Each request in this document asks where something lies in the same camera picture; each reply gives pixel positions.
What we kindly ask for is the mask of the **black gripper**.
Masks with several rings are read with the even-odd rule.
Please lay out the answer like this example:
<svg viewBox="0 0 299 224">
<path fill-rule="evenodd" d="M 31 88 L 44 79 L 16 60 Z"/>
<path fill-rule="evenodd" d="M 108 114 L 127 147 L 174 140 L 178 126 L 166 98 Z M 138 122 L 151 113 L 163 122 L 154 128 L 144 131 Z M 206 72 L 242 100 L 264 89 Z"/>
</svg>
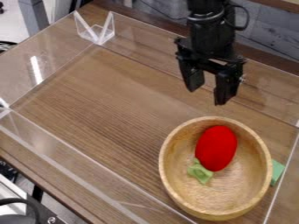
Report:
<svg viewBox="0 0 299 224">
<path fill-rule="evenodd" d="M 176 38 L 176 59 L 187 89 L 194 92 L 204 84 L 203 72 L 215 76 L 215 105 L 224 105 L 236 96 L 244 58 L 235 53 L 235 15 L 191 14 L 190 36 Z"/>
</svg>

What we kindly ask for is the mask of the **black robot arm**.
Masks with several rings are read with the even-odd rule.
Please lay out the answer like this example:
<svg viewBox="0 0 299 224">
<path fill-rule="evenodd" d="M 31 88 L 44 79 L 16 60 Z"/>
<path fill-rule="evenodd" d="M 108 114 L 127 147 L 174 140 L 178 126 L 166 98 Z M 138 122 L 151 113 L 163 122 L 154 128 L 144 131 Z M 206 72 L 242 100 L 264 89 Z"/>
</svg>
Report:
<svg viewBox="0 0 299 224">
<path fill-rule="evenodd" d="M 176 38 L 176 59 L 187 89 L 204 85 L 204 72 L 215 75 L 214 102 L 236 96 L 246 59 L 236 54 L 236 31 L 248 27 L 248 10 L 231 0 L 187 0 L 190 36 Z"/>
</svg>

